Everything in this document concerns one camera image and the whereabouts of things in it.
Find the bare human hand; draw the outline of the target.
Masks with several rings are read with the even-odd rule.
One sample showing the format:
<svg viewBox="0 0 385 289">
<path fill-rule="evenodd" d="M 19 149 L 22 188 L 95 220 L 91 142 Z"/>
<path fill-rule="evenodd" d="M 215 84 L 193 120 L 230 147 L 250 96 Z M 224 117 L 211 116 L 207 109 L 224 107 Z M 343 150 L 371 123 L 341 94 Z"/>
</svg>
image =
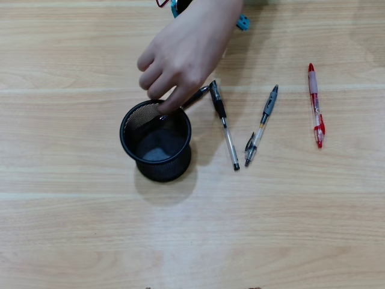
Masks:
<svg viewBox="0 0 385 289">
<path fill-rule="evenodd" d="M 214 71 L 241 15 L 243 1 L 193 1 L 148 45 L 137 61 L 140 87 L 169 114 Z"/>
</svg>

